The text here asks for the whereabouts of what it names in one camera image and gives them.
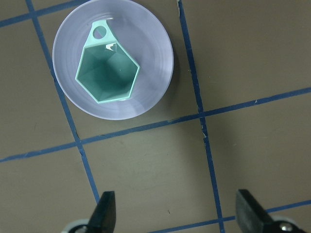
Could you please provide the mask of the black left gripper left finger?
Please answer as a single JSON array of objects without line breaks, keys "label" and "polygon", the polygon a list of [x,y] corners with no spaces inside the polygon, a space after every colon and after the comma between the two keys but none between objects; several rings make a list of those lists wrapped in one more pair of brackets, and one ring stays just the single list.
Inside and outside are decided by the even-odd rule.
[{"label": "black left gripper left finger", "polygon": [[114,191],[103,192],[88,224],[87,233],[113,233],[116,224]]}]

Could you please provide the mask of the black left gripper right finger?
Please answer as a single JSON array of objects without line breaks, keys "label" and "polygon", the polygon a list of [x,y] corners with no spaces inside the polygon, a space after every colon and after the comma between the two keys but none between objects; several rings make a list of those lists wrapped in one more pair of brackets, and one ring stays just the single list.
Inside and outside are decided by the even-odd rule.
[{"label": "black left gripper right finger", "polygon": [[304,233],[285,217],[271,217],[247,189],[236,192],[236,222],[242,233]]}]

